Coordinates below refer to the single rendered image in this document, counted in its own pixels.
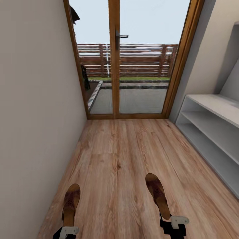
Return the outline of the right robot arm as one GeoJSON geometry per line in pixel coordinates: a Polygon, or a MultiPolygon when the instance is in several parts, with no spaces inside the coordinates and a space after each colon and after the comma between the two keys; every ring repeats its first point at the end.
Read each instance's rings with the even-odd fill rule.
{"type": "Polygon", "coordinates": [[[190,221],[185,216],[172,216],[170,215],[172,222],[163,221],[160,214],[160,227],[164,229],[164,233],[171,236],[171,239],[184,239],[186,236],[186,227],[190,221]]]}

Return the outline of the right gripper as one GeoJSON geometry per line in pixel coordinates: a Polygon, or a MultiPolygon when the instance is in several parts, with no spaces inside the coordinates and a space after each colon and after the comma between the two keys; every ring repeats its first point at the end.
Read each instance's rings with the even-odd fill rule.
{"type": "Polygon", "coordinates": [[[184,239],[186,236],[186,227],[185,224],[178,224],[178,229],[173,229],[171,222],[163,221],[162,215],[160,214],[160,227],[164,229],[164,233],[171,236],[171,239],[175,239],[176,237],[180,237],[184,239]]]}

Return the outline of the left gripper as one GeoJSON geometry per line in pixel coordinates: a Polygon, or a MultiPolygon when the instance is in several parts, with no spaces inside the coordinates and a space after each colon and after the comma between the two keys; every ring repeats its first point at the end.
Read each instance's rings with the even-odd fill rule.
{"type": "MultiPolygon", "coordinates": [[[[60,234],[61,234],[62,227],[53,235],[53,239],[59,239],[60,234]]],[[[75,234],[69,234],[66,239],[75,239],[76,235],[75,234]]]]}

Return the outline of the sandal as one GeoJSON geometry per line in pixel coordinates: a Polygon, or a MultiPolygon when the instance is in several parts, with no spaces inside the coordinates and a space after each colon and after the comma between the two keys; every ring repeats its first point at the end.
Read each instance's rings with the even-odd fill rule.
{"type": "Polygon", "coordinates": [[[148,173],[145,180],[147,187],[154,198],[154,202],[159,208],[160,214],[164,219],[169,220],[171,214],[161,181],[153,173],[148,173]]]}
{"type": "Polygon", "coordinates": [[[67,190],[62,211],[63,227],[74,226],[74,217],[80,200],[80,193],[81,191],[78,184],[72,184],[67,190]]]}

